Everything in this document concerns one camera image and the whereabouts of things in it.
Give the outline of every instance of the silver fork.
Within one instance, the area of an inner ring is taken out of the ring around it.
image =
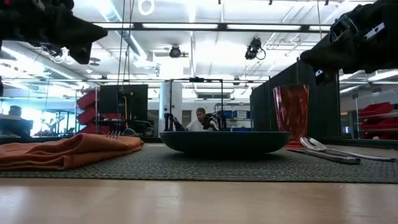
[[[120,131],[110,131],[107,135],[106,135],[106,137],[107,138],[111,138],[111,139],[118,139],[119,138],[119,136],[120,136]]]
[[[359,153],[354,153],[354,152],[346,152],[342,150],[337,150],[337,149],[329,149],[327,148],[324,144],[318,142],[317,140],[313,138],[302,138],[300,142],[307,148],[316,150],[319,152],[325,152],[329,154],[334,154],[336,156],[351,156],[351,157],[356,157],[360,159],[369,159],[373,161],[384,161],[384,162],[395,162],[396,158],[391,158],[391,157],[381,157],[381,156],[369,156],[369,155],[364,155],[364,154],[359,154]]]

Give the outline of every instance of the man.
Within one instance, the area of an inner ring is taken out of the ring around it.
[[[218,127],[217,124],[214,121],[210,121],[210,128],[208,129],[203,129],[203,123],[207,122],[205,121],[205,116],[206,116],[206,110],[204,108],[198,108],[197,109],[197,120],[192,121],[190,124],[188,124],[187,129],[188,131],[217,131]]]

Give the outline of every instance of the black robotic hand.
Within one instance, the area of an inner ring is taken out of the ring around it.
[[[80,64],[90,62],[91,45],[108,31],[75,17],[73,0],[0,1],[0,49],[3,40],[28,42],[53,56],[62,48]]]
[[[343,14],[331,27],[330,34],[300,58],[324,73],[327,83],[339,69],[344,73],[397,68],[398,1],[378,0],[357,6]]]

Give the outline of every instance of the black monitor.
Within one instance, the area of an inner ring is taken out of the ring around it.
[[[148,85],[104,85],[99,90],[99,113],[125,114],[124,98],[127,97],[127,114],[133,114],[135,120],[148,120]]]

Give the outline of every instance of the dark green bowl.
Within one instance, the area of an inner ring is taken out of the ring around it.
[[[285,132],[164,131],[163,143],[188,154],[260,155],[282,149],[289,141]]]

